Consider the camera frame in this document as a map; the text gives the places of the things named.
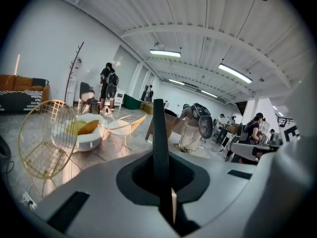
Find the coat rack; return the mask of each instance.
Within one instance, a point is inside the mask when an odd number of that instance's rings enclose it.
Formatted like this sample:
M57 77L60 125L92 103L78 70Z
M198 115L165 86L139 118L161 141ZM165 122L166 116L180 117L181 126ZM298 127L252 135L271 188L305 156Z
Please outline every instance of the coat rack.
M67 85L66 85L66 90L65 90L65 97L64 97L64 101L65 102L66 102L66 95L67 95L67 89L68 89L69 80L71 79L71 75L73 74L73 68L74 68L76 59L78 58L78 54L79 54L81 48L83 47L83 45L84 45L84 42L80 46L78 46L78 51L76 51L75 59L74 59L73 62L71 62L70 72L69 72L69 75L68 75L68 80L67 80Z

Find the gold wire chair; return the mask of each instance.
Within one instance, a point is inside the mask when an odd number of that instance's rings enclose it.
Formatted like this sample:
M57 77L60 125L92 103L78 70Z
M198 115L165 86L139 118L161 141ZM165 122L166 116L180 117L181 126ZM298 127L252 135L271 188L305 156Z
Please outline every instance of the gold wire chair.
M147 114L133 114L128 115L118 120L109 123L106 129L115 135L120 135L124 137L124 146L127 146L126 137L130 136L135 131L135 129L144 121Z
M34 179L53 181L73 153L77 134L76 115L64 101L50 100L37 105L25 118L18 137L18 150L26 171Z

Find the ceiling light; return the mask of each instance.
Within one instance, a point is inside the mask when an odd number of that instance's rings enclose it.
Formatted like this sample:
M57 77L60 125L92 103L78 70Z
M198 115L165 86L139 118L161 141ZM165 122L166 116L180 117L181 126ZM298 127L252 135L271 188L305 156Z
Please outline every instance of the ceiling light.
M201 90L203 93L206 93L206 94L209 94L209 95L211 95L211 96L213 96L213 97L215 97L215 98L218 98L218 96L216 96L216 95L214 95L214 94L211 94L211 93L209 93L209 92L206 92L206 91L204 91L204 90Z
M180 57L180 52L176 51L167 51L167 50L150 50L152 55L163 55L163 56L170 56L170 57Z
M223 70L225 70L225 71L231 73L232 75L235 75L235 76L238 77L238 78L241 78L242 80L246 81L246 82L249 83L249 84L252 82L252 79L250 79L249 77L243 75L242 73L240 73L240 72L236 71L235 69L230 68L230 67L228 67L228 66L226 66L226 65L224 65L224 64L222 64L222 63L219 64L219 67L218 67L218 68L219 68L219 69L223 69Z
M173 80L173 79L169 79L169 81L174 82L174 83L176 83L176 84L185 85L184 83L182 83L182 82L178 82L178 81Z

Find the black shorts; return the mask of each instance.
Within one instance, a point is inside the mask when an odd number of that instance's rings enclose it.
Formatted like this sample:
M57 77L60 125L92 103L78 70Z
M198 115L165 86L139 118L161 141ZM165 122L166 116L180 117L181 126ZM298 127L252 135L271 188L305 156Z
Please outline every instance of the black shorts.
M108 87L108 85L103 84L103 86L101 88L101 94L100 94L100 98L101 99L105 99L106 98L107 87Z

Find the beige pants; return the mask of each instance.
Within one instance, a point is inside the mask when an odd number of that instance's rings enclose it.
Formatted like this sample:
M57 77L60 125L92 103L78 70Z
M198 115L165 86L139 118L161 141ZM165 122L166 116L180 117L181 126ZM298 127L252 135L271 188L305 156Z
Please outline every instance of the beige pants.
M178 146L192 151L197 151L198 142L201 139L199 127L185 125Z

